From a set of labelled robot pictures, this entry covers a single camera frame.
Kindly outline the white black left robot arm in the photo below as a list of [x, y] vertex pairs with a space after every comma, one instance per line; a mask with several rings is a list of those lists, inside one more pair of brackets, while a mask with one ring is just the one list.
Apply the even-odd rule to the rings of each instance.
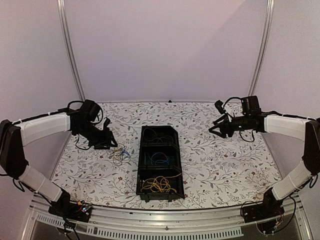
[[[83, 137], [50, 136], [25, 148], [29, 163], [75, 200], [130, 209], [202, 209], [226, 206], [230, 193], [223, 140], [209, 133], [219, 112], [212, 103], [105, 103], [104, 115], [121, 149], [88, 148]], [[178, 133], [184, 198], [146, 202], [136, 194], [143, 126], [169, 126]]]

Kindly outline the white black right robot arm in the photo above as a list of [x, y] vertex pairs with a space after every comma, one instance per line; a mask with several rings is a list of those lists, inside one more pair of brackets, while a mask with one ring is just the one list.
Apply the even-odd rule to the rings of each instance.
[[237, 100], [241, 103], [240, 116], [232, 115], [226, 109], [226, 102], [215, 102], [220, 118], [213, 122], [208, 130], [210, 133], [225, 139], [235, 132], [254, 131], [287, 137], [299, 141], [303, 147], [297, 166], [266, 190], [255, 210], [262, 218], [269, 218], [283, 212], [284, 199], [317, 180], [320, 174], [320, 120], [275, 110], [263, 111], [255, 95], [238, 97]]

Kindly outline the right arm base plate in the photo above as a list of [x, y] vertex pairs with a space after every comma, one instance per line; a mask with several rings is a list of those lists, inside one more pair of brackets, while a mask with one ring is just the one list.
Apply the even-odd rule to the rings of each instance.
[[267, 208], [262, 202], [245, 201], [240, 207], [240, 215], [245, 223], [256, 222], [273, 217], [280, 217], [285, 213], [283, 206], [276, 205]]

